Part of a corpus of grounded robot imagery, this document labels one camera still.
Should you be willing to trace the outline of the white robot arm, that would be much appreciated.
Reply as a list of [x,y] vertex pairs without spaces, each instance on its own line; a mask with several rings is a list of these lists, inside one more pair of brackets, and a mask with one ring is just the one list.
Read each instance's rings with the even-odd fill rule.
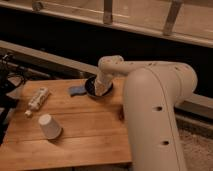
[[196,89],[195,70],[181,62],[105,56],[98,62],[95,94],[106,93],[118,75],[125,77],[123,110],[133,171],[187,171],[174,107]]

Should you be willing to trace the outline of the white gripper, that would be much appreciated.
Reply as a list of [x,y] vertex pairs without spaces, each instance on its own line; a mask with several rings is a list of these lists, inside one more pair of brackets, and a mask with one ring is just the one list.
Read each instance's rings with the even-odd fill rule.
[[112,76],[99,74],[95,78],[95,95],[96,96],[102,96],[104,95],[112,86]]

